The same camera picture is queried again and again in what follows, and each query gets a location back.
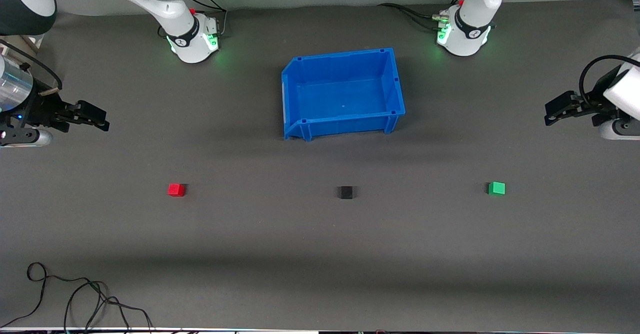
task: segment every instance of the blue plastic bin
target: blue plastic bin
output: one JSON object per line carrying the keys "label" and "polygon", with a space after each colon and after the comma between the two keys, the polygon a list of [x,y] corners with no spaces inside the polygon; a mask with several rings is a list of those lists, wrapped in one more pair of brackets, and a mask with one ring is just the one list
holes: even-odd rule
{"label": "blue plastic bin", "polygon": [[405,113],[392,48],[297,57],[282,71],[284,138],[393,132]]}

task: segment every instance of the green led light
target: green led light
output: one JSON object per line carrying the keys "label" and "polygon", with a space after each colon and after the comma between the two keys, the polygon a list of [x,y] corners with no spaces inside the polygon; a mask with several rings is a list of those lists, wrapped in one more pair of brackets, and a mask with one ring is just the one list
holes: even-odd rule
{"label": "green led light", "polygon": [[451,34],[451,23],[447,23],[441,30],[441,34],[438,36],[438,43],[446,44],[449,35]]}
{"label": "green led light", "polygon": [[202,33],[202,37],[204,38],[206,45],[212,52],[218,49],[218,38],[215,36],[215,34]]}
{"label": "green led light", "polygon": [[484,36],[484,39],[482,40],[482,44],[485,44],[487,42],[487,39],[489,38],[489,32],[491,31],[491,25],[489,25],[489,28],[486,29],[486,34]]}
{"label": "green led light", "polygon": [[171,43],[171,40],[169,39],[169,36],[166,37],[167,42],[169,42],[169,45],[171,46],[171,52],[176,53],[176,48],[174,48],[174,44]]}

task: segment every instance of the red cube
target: red cube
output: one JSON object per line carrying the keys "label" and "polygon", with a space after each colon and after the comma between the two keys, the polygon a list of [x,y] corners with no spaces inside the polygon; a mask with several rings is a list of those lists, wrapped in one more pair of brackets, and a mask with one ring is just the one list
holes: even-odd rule
{"label": "red cube", "polygon": [[186,187],[184,184],[171,183],[169,184],[169,190],[167,190],[167,194],[171,197],[184,197],[185,196]]}

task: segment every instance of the robotic arm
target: robotic arm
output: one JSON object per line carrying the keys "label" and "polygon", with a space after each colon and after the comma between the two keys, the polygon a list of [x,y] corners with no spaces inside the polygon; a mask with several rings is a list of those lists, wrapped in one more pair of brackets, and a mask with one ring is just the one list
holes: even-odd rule
{"label": "robotic arm", "polygon": [[191,13],[183,0],[128,0],[146,9],[167,33],[171,49],[186,63],[204,61],[218,49],[218,23]]}
{"label": "robotic arm", "polygon": [[[42,34],[51,29],[56,19],[56,0],[0,0],[0,35]],[[109,130],[106,112],[79,100],[64,102],[58,91],[60,79],[38,59],[31,57],[7,41],[0,43],[31,59],[52,74],[57,88],[32,77],[27,63],[17,64],[0,55],[0,147],[41,147],[48,145],[50,132],[37,129],[50,127],[68,132],[70,123],[89,124]]]}
{"label": "robotic arm", "polygon": [[491,21],[503,0],[464,0],[440,12],[450,18],[442,24],[438,44],[457,56],[471,56],[487,42]]}
{"label": "robotic arm", "polygon": [[[601,77],[592,91],[585,92],[585,77],[599,61],[617,59],[624,62]],[[640,140],[640,47],[628,58],[608,55],[591,61],[582,71],[579,91],[566,91],[545,105],[546,125],[559,120],[594,115],[591,122],[602,138]]]}

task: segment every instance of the cube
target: cube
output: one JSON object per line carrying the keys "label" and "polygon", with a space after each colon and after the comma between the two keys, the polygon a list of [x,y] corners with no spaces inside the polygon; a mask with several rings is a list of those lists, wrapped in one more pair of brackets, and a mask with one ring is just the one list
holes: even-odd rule
{"label": "cube", "polygon": [[501,197],[506,194],[506,184],[500,182],[489,183],[489,195]]}
{"label": "cube", "polygon": [[171,183],[166,193],[171,197],[184,197],[185,191],[186,186],[184,184]]}
{"label": "cube", "polygon": [[354,187],[352,186],[340,187],[340,199],[354,199]]}

